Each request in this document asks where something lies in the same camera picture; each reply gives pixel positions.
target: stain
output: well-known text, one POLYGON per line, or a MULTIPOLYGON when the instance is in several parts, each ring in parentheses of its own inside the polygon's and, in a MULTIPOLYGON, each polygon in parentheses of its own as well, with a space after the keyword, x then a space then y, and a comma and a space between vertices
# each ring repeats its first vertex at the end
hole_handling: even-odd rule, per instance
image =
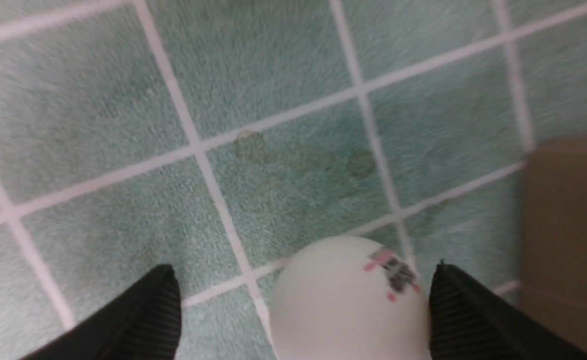
POLYGON ((289 160, 289 168, 300 175, 314 171, 326 172, 336 163, 336 158, 332 153, 319 148, 301 146, 292 153, 292 157, 289 160))
POLYGON ((376 170, 376 161, 369 150, 356 150, 349 155, 346 171, 351 177, 364 179, 376 170))
POLYGON ((243 162, 264 164, 268 162, 267 144, 260 132, 241 131, 233 142, 236 158, 243 162))
POLYGON ((285 181, 277 175, 271 175, 269 178, 258 185, 258 187, 249 194, 240 204, 240 209, 244 212, 261 214, 269 211, 281 212, 280 205, 285 201, 283 195, 278 189, 286 186, 285 181))

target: green tiled floor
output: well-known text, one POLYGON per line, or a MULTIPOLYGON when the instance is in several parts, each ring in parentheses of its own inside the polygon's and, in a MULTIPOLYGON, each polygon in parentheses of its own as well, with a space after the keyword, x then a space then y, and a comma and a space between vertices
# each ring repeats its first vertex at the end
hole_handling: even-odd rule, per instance
POLYGON ((186 143, 132 9, 0 44, 0 179, 13 201, 186 143))
POLYGON ((351 85, 326 1, 152 0, 149 5, 204 137, 351 85))
POLYGON ((520 43, 536 137, 587 131, 587 16, 520 43))
POLYGON ((355 102, 241 134, 208 155, 255 267, 389 212, 355 102))
POLYGON ((9 21, 44 12, 60 9, 65 5, 78 3, 81 0, 0 0, 0 25, 9 21))
POLYGON ((363 238, 371 239, 374 242, 383 244, 388 249, 396 252, 401 258, 404 258, 401 240, 398 237, 398 230, 396 225, 387 225, 362 235, 363 238))
POLYGON ((586 3, 587 0, 508 0, 511 21, 516 27, 586 3))
POLYGON ((344 0, 366 79, 497 34, 488 0, 344 0))
POLYGON ((25 226, 78 319, 157 264, 172 264, 182 296, 239 275, 195 160, 28 216, 25 226))
POLYGON ((12 234, 0 227, 0 360, 15 360, 60 335, 63 327, 12 234))
POLYGON ((175 360, 276 360, 245 287, 183 312, 175 360))
POLYGON ((511 176, 406 219, 423 289, 440 260, 489 289, 518 278, 518 181, 511 176))
POLYGON ((403 207, 520 159, 509 94, 501 50, 474 55, 371 94, 403 207))

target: floor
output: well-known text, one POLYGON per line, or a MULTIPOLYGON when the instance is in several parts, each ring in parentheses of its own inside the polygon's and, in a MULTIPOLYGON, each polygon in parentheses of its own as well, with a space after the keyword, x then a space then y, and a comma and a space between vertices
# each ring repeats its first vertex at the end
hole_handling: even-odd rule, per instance
POLYGON ((155 264, 180 360, 273 360, 350 233, 509 301, 527 152, 587 131, 587 0, 0 0, 0 360, 155 264))

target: brown cardboard box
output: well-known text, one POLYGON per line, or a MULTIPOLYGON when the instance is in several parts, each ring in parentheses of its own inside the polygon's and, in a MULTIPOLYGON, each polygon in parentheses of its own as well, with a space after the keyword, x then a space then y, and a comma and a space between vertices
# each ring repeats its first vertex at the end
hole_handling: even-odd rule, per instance
POLYGON ((587 351, 587 136, 529 157, 522 239, 520 309, 587 351))

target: white ball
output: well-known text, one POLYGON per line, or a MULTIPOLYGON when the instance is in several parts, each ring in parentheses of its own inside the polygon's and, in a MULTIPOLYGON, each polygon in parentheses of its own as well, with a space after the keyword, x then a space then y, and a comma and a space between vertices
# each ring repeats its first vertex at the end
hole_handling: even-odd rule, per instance
POLYGON ((329 237, 303 248, 273 290, 276 354, 280 360, 423 359, 429 310, 412 276, 398 255, 362 237, 329 237))

